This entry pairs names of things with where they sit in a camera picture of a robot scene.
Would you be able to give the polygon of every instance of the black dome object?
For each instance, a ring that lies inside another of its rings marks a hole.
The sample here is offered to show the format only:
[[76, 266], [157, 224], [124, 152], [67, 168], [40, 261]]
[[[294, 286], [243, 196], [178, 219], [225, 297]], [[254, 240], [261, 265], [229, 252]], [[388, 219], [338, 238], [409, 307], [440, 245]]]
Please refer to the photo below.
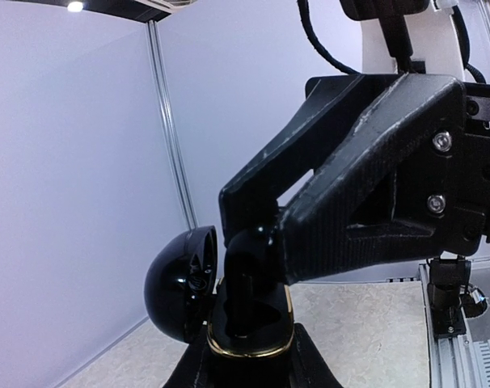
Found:
[[146, 275], [145, 304], [154, 325], [190, 344], [213, 304], [217, 268], [214, 226], [196, 228], [171, 240]]

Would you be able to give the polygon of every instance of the black object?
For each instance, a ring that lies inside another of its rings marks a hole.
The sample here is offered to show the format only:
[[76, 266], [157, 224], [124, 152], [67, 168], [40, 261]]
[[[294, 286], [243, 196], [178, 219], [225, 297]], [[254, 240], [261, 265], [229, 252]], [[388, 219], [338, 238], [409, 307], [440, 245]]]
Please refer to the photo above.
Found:
[[213, 226], [184, 232], [171, 240], [151, 264], [145, 304], [164, 334], [190, 344], [213, 307], [217, 242]]
[[415, 73], [426, 74], [426, 62], [425, 61], [412, 61], [412, 69]]
[[285, 365], [289, 368], [281, 379], [279, 374], [272, 372], [272, 368], [276, 368], [276, 359], [263, 365], [250, 361], [233, 365], [229, 359], [218, 359], [210, 351], [206, 334], [203, 328], [197, 340], [189, 345], [164, 388], [342, 388], [299, 323], [294, 327], [294, 345], [285, 354]]
[[488, 301], [481, 289], [469, 284], [461, 292], [461, 305], [466, 318], [477, 318], [488, 309]]
[[379, 19], [389, 54], [396, 59], [401, 73], [412, 72], [413, 54], [405, 15], [423, 12], [426, 0], [340, 0], [345, 14], [353, 20]]
[[[468, 87], [490, 95], [489, 86]], [[313, 78], [307, 91], [285, 129], [222, 189], [226, 245], [240, 230], [268, 227], [273, 271], [286, 284], [444, 250], [476, 252], [490, 230], [490, 180], [481, 168], [490, 166], [490, 131], [474, 120], [464, 129], [460, 82], [360, 75]], [[440, 152], [433, 137], [445, 131], [452, 146]], [[309, 170], [314, 176], [279, 209], [277, 198]], [[427, 209], [437, 192], [446, 198], [441, 214]]]
[[428, 0], [340, 0], [345, 14], [353, 20], [385, 19], [419, 14], [429, 6]]
[[454, 6], [453, 10], [454, 14], [452, 15], [452, 19], [454, 21], [455, 30], [457, 32], [458, 44], [461, 49], [461, 57], [463, 59], [464, 69], [470, 72], [476, 82], [486, 83], [486, 78], [484, 77], [484, 75], [469, 63], [471, 45], [468, 30], [466, 28], [466, 24], [464, 23], [463, 13], [458, 6]]
[[461, 287], [470, 282], [471, 262], [465, 257], [430, 261], [429, 295], [433, 334], [436, 338], [466, 334], [461, 311]]
[[[215, 256], [212, 228], [179, 236], [150, 269], [154, 323], [193, 343], [168, 388], [340, 387], [294, 324], [285, 285], [445, 250], [472, 255], [482, 235], [490, 243], [490, 128], [477, 119], [490, 116], [490, 86], [439, 75], [351, 75], [312, 78], [306, 95], [221, 191], [227, 250], [216, 297], [211, 287], [185, 286], [207, 252]], [[478, 101], [479, 112], [467, 101]], [[277, 198], [309, 170], [313, 177], [280, 207]], [[458, 290], [469, 278], [467, 261], [433, 264], [430, 277], [434, 330], [463, 332]], [[193, 295], [200, 302], [187, 304]], [[270, 373], [258, 378], [261, 371]]]

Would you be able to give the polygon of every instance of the white wall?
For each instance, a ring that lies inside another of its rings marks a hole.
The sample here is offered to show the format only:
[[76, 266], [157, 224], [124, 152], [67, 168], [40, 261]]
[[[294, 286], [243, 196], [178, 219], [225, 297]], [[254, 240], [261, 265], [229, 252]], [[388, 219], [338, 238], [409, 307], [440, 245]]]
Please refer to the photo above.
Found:
[[146, 26], [0, 2], [0, 388], [54, 386], [146, 315], [184, 229]]
[[461, 0], [459, 7], [470, 37], [470, 63], [490, 83], [490, 36], [485, 26], [479, 0]]
[[[310, 7], [321, 42], [360, 69], [360, 26], [339, 0]], [[307, 41], [295, 1], [200, 0], [159, 33], [196, 214], [220, 228], [220, 189], [294, 115], [308, 78], [338, 72]]]

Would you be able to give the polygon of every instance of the black cable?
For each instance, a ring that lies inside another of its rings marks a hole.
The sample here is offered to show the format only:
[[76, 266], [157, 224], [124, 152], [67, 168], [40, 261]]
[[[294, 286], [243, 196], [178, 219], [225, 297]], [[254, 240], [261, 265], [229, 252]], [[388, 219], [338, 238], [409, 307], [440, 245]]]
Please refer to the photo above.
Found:
[[411, 73], [414, 53], [410, 36], [408, 35], [407, 23], [402, 15], [380, 18], [380, 27], [383, 37], [387, 43], [389, 55], [396, 59], [399, 73]]
[[301, 15], [301, 23], [304, 28], [304, 32], [308, 40], [310, 41], [313, 48], [320, 54], [322, 58], [328, 61], [333, 67], [342, 73], [346, 74], [359, 74], [356, 70], [351, 69], [340, 61], [337, 61], [324, 46], [321, 45], [313, 27], [311, 26], [310, 20], [310, 7], [308, 6], [308, 0], [297, 0], [297, 5], [299, 7], [299, 14]]
[[475, 81], [477, 83], [487, 83], [486, 82], [486, 78], [484, 77], [484, 75], [480, 72], [479, 69], [475, 68], [474, 66], [470, 65], [468, 63], [468, 66], [466, 66], [466, 70], [468, 70], [470, 72], [470, 74], [473, 76], [473, 78], [475, 79]]
[[468, 62], [470, 61], [470, 37], [468, 35], [468, 30], [466, 28], [466, 24], [464, 23], [463, 14], [458, 6], [453, 7], [454, 15], [452, 18], [454, 19], [454, 26], [457, 32], [458, 37], [458, 45], [461, 49], [461, 57], [463, 59], [464, 69], [467, 68]]
[[464, 23], [463, 14], [458, 6], [453, 7], [454, 15], [452, 16], [454, 20], [455, 31], [457, 32], [458, 45], [461, 49], [461, 58], [463, 59], [464, 69], [468, 70], [470, 74], [473, 76], [473, 79], [477, 83], [486, 83], [486, 78], [484, 75], [475, 68], [473, 65], [470, 65], [470, 37], [468, 35], [468, 30], [466, 28], [466, 24]]

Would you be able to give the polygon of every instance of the ceiling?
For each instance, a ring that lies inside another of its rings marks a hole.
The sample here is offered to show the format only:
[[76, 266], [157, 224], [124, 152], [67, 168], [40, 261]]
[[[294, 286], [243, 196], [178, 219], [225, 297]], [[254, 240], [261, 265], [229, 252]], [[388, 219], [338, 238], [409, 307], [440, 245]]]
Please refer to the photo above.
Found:
[[[53, 6], [67, 6], [71, 0], [11, 0], [17, 2], [36, 2]], [[150, 6], [145, 6], [134, 0], [83, 0], [83, 9], [100, 12], [107, 15], [119, 16], [138, 22], [150, 20], [159, 21], [169, 15], [168, 12], [160, 11]]]

